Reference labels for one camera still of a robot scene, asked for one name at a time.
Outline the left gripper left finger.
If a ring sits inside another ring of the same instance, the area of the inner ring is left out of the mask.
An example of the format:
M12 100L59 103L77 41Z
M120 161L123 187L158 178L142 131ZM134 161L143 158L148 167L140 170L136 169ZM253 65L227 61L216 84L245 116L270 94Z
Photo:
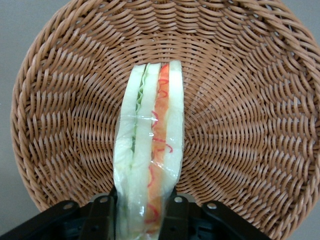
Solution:
M99 193L90 201L89 212L82 225L80 240L115 240L117 191Z

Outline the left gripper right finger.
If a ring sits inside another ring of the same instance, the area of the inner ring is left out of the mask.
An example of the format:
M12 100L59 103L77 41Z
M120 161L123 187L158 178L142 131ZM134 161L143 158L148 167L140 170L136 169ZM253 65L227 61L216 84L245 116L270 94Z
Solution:
M160 240L187 240L189 202L181 196L169 198L159 233Z

